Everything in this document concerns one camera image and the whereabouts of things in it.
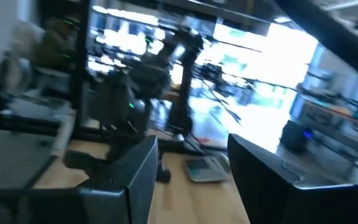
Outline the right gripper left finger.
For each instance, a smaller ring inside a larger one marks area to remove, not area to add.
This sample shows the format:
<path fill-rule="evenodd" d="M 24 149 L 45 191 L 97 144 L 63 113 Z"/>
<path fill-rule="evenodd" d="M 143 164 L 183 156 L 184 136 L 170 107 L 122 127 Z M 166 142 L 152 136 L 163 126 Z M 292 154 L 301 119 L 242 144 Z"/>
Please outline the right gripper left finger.
<path fill-rule="evenodd" d="M 0 224 L 147 224 L 157 165 L 157 137 L 147 136 L 76 187 L 0 189 Z"/>

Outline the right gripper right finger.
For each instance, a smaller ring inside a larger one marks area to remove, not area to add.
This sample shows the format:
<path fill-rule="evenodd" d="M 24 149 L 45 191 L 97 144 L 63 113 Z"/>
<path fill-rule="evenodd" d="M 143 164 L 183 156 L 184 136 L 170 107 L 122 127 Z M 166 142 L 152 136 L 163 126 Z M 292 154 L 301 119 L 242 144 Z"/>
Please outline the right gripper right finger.
<path fill-rule="evenodd" d="M 251 224 L 358 224 L 358 184 L 338 184 L 230 134 L 231 173 Z"/>

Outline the grey desk calculator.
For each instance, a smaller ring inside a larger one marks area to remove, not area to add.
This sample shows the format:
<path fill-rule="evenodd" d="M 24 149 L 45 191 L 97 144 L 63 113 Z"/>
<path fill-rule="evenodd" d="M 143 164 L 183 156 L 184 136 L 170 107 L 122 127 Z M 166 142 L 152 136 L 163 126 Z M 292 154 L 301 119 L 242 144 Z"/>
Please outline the grey desk calculator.
<path fill-rule="evenodd" d="M 222 182 L 230 173 L 227 162 L 227 159 L 219 159 L 215 156 L 194 157 L 185 159 L 184 168 L 192 182 Z"/>

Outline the cluttered background workbench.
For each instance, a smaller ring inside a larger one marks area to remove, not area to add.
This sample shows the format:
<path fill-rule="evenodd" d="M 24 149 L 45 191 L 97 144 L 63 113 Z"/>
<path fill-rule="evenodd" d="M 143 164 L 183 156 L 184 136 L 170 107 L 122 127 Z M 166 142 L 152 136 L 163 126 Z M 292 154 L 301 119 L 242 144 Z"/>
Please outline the cluttered background workbench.
<path fill-rule="evenodd" d="M 340 117 L 358 128 L 358 101 L 330 91 L 299 91 L 290 116 L 298 121 L 323 125 L 327 125 L 333 117 Z"/>

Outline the beige jacket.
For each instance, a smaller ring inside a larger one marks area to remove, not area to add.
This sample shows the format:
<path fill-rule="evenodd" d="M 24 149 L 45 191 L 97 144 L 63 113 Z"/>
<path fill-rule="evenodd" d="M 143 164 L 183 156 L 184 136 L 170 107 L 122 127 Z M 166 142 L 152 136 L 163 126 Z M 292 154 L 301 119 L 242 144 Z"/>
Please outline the beige jacket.
<path fill-rule="evenodd" d="M 32 60 L 45 30 L 30 22 L 18 20 L 12 30 L 10 52 L 17 58 Z"/>

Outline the white metal bracket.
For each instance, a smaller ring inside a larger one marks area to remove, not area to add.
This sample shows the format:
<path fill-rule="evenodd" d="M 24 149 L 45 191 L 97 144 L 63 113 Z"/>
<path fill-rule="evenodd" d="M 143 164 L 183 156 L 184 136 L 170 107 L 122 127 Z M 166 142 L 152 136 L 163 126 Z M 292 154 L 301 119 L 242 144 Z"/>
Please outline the white metal bracket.
<path fill-rule="evenodd" d="M 51 155 L 61 157 L 64 155 L 67 144 L 71 138 L 75 125 L 75 115 L 65 116 L 60 123 L 58 133 L 54 139 Z"/>

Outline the black aluminium frame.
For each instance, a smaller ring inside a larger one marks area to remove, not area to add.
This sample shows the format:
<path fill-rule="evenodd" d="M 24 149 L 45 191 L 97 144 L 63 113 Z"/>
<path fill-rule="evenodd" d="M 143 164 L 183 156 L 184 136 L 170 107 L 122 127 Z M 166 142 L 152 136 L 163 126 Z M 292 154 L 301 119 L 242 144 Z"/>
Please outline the black aluminium frame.
<path fill-rule="evenodd" d="M 91 3 L 97 0 L 81 0 L 80 34 L 74 51 L 75 69 L 77 75 L 71 77 L 70 99 L 74 107 L 81 108 L 80 85 L 90 76 L 85 72 L 85 35 L 89 28 L 88 14 Z M 101 0 L 102 9 L 110 9 L 119 1 L 129 2 L 136 6 L 157 9 L 157 6 L 167 4 L 166 11 L 176 14 L 195 14 L 207 21 L 221 17 L 233 23 L 234 27 L 250 28 L 250 20 L 273 23 L 274 15 L 288 15 L 305 31 L 316 37 L 327 49 L 336 54 L 344 62 L 358 71 L 358 36 L 345 30 L 343 25 L 329 16 L 328 8 L 318 8 L 314 0 Z M 0 111 L 5 109 L 5 102 L 0 94 Z M 0 127 L 5 124 L 0 114 Z"/>

